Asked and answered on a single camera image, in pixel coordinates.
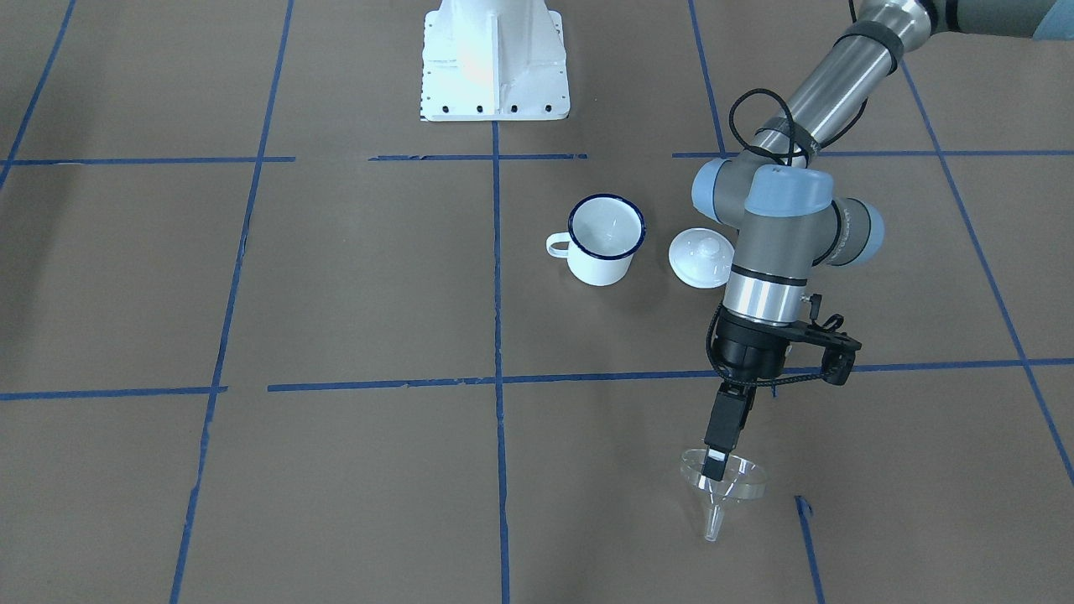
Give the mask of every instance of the white enamel mug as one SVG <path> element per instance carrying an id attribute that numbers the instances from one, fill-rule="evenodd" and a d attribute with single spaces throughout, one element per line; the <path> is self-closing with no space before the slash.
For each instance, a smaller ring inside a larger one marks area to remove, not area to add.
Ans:
<path id="1" fill-rule="evenodd" d="M 590 196 L 570 211 L 567 232 L 548 238 L 553 258 L 566 258 L 575 276 L 590 285 L 611 285 L 630 268 L 645 240 L 645 219 L 638 206 L 611 193 Z M 554 247 L 556 244 L 567 247 Z"/>

